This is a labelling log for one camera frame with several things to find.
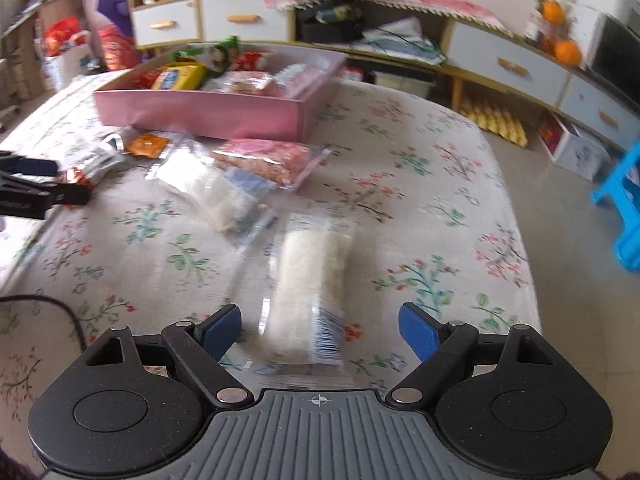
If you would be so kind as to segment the orange white snack packet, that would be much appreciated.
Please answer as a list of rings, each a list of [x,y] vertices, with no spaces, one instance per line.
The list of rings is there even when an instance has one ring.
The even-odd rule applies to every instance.
[[[66,165],[62,171],[63,181],[95,188],[104,177],[122,166],[125,155],[111,142],[93,144]]]

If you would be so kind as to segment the orange yellow snack packet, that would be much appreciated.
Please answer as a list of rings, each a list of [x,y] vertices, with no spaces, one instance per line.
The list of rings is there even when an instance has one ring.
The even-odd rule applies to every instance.
[[[128,154],[148,159],[160,159],[169,148],[172,139],[166,133],[144,132],[128,142],[125,150]]]

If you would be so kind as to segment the red snack bag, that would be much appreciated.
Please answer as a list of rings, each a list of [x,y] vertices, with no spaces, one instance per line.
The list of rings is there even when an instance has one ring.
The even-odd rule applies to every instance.
[[[153,84],[163,73],[161,68],[157,68],[156,70],[149,70],[148,72],[137,76],[137,78],[132,82],[131,88],[133,89],[152,89]]]

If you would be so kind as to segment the white rice cracker pack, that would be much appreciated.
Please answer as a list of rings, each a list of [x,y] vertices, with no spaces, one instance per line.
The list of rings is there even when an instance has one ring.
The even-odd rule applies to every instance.
[[[343,207],[292,211],[279,223],[258,334],[281,374],[344,382],[345,281],[356,231]]]
[[[250,246],[276,218],[266,203],[276,185],[217,162],[200,142],[179,142],[154,164],[148,179],[184,198],[236,248]]]

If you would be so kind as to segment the yellow chip bag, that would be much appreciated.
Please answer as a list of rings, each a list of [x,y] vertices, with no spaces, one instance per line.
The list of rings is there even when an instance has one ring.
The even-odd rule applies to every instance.
[[[157,76],[152,89],[196,90],[200,88],[206,73],[206,66],[199,62],[170,64]]]

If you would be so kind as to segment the green snack bag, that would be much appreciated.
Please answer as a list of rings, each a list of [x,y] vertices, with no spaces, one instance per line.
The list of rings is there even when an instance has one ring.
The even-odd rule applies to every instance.
[[[240,53],[238,36],[230,36],[214,44],[189,44],[171,56],[175,62],[199,62],[214,75],[225,73]]]

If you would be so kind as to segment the brown cracker stack pack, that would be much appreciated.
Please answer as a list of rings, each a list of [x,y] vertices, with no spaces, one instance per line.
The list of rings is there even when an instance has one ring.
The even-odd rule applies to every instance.
[[[222,166],[243,169],[282,190],[295,191],[331,153],[329,148],[298,142],[235,139],[214,148],[212,156]]]

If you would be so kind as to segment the small red candy packet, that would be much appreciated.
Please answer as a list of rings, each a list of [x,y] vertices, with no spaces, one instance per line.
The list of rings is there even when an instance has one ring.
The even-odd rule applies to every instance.
[[[239,54],[233,62],[237,72],[265,72],[272,53],[266,51],[246,51]]]

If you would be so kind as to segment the silver long cracker pack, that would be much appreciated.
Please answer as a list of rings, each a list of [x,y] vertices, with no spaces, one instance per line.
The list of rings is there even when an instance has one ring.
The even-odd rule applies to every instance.
[[[287,100],[298,99],[323,77],[323,70],[304,63],[285,66],[273,76],[277,86],[277,96]]]

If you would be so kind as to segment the blue white snack packet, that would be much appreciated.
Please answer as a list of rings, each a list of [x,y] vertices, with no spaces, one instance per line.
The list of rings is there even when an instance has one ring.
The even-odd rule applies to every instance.
[[[107,151],[124,152],[137,131],[129,127],[114,131],[100,141],[99,147]]]

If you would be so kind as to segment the pink round cookie pack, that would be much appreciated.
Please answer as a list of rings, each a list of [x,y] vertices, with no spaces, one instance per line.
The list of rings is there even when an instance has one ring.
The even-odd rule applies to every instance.
[[[246,96],[276,96],[279,93],[274,77],[267,72],[243,72],[234,70],[219,78],[214,90],[221,93]]]

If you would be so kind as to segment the floral tablecloth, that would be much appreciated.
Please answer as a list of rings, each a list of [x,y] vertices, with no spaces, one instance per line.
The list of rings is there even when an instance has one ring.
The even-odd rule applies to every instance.
[[[384,391],[413,367],[397,330],[406,301],[485,333],[539,325],[513,206],[472,122],[415,96],[342,82],[310,140],[329,157],[296,193],[274,194],[273,208],[284,217],[337,206],[356,223],[342,343],[354,386]],[[149,169],[127,157],[88,205],[2,223],[1,446],[20,463],[37,463],[26,429],[32,404],[78,357],[80,338],[111,326],[154,334],[232,301],[243,333],[222,365],[253,389],[277,377],[257,350],[277,230],[241,248]]]

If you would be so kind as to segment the red lantern bag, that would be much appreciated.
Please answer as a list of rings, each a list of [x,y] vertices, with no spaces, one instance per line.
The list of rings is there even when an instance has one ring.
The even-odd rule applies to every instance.
[[[134,40],[122,34],[116,25],[99,29],[104,62],[108,70],[129,70],[140,63]]]

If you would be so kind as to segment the pink cardboard box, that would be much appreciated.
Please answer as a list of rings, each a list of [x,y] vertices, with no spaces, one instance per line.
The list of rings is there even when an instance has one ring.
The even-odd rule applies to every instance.
[[[136,86],[140,78],[167,65],[167,52],[114,79],[93,92],[103,125],[189,133],[218,140],[236,138],[304,142],[337,90],[337,76],[346,62],[342,52],[292,44],[248,44],[248,50],[270,54],[267,70],[277,72],[302,63],[320,70],[318,78],[294,99],[249,96],[205,90],[153,90]]]

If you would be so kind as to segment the wooden TV cabinet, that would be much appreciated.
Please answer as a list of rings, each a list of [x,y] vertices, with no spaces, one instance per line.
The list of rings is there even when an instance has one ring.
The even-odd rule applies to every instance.
[[[321,0],[309,8],[271,9],[264,0],[127,0],[134,41],[159,48],[228,36],[343,52],[374,67],[420,68],[451,80],[451,105],[478,84],[519,96],[629,150],[639,139],[639,107],[587,70],[589,53],[570,67],[539,46],[477,24],[359,0]]]

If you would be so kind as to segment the yellow egg tray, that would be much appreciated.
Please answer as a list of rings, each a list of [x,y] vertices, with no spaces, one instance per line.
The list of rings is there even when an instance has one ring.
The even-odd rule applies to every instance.
[[[464,96],[460,114],[478,125],[478,128],[500,136],[520,148],[526,148],[528,137],[523,124],[511,114],[510,110],[488,99]]]

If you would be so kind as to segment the blue plastic stool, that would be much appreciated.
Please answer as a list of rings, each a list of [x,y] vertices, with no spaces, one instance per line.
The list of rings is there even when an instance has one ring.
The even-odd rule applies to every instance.
[[[634,168],[639,169],[639,142],[628,150],[603,183],[591,193],[591,200],[599,205],[608,198],[623,221],[620,236],[613,244],[613,252],[620,265],[629,272],[639,271],[639,183],[628,178]]]

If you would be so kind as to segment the orange fruit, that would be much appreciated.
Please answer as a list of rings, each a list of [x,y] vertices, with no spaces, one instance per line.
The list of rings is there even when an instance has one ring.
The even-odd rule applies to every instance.
[[[565,12],[562,4],[556,0],[541,0],[538,4],[538,12],[551,25],[562,25],[565,21]]]
[[[553,48],[555,59],[563,65],[577,67],[582,62],[582,51],[572,40],[557,41]]]

